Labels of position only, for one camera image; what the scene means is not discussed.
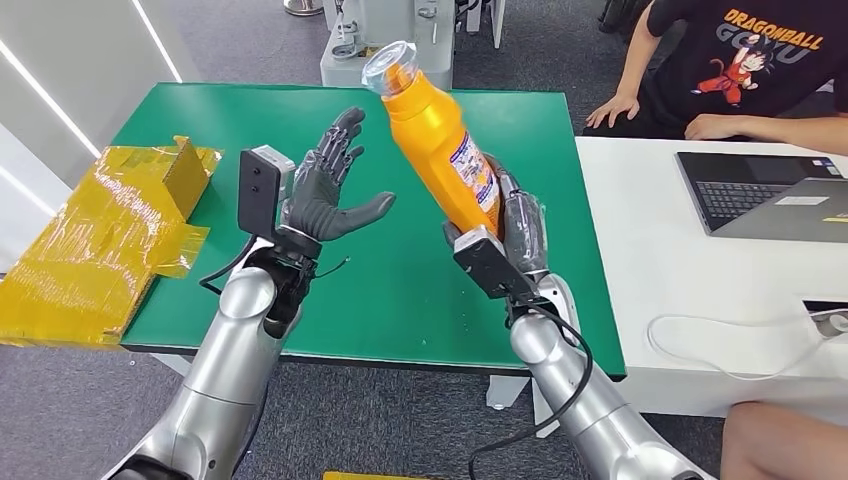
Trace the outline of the person's right hand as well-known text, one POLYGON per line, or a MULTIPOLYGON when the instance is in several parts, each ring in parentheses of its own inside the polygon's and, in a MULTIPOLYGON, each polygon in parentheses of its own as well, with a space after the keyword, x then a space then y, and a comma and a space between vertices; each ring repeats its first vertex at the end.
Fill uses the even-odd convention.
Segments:
POLYGON ((616 93, 610 100, 590 113, 585 123, 587 127, 593 129, 598 129, 602 125, 613 128, 620 117, 624 120, 633 120, 639 110, 640 104, 636 93, 616 93))

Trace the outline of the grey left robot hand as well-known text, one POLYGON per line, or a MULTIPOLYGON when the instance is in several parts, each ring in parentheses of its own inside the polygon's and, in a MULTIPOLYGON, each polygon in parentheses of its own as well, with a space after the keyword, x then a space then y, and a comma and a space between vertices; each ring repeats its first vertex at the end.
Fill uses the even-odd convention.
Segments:
POLYGON ((307 151, 295 170, 293 192, 284 201, 276 233, 298 232, 316 242, 337 240, 382 219, 392 208, 396 194, 388 191, 359 206, 339 206, 344 182, 365 151, 352 144, 364 119, 361 108, 348 108, 307 151))

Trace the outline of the person's left hand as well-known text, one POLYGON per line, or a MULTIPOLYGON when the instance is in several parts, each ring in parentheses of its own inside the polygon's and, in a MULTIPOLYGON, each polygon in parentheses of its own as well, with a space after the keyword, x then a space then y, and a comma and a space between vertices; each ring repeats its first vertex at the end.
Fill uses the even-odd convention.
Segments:
POLYGON ((737 135, 736 117, 732 115, 699 114, 684 130, 686 140, 720 140, 737 135))

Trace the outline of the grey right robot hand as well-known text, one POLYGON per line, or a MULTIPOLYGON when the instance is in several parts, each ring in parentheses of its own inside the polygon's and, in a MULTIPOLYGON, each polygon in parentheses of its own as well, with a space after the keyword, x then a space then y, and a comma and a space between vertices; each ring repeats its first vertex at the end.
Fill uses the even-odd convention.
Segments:
POLYGON ((487 253, 480 261, 481 265, 469 270, 468 274, 476 278, 486 273, 493 281, 503 281, 507 271, 515 271, 537 282, 549 273, 547 234, 541 204, 495 157, 485 154, 485 158, 500 187, 498 238, 504 253, 487 253))

